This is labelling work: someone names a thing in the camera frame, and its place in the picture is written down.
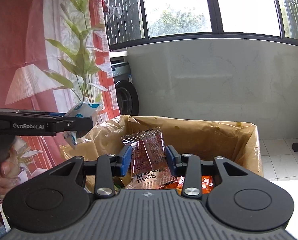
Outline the person left hand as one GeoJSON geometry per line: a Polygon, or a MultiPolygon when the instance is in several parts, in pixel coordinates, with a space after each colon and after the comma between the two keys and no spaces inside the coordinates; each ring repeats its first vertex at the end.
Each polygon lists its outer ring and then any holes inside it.
{"type": "Polygon", "coordinates": [[[10,190],[20,185],[19,172],[17,149],[12,144],[8,150],[7,159],[0,164],[0,200],[3,200],[10,190]]]}

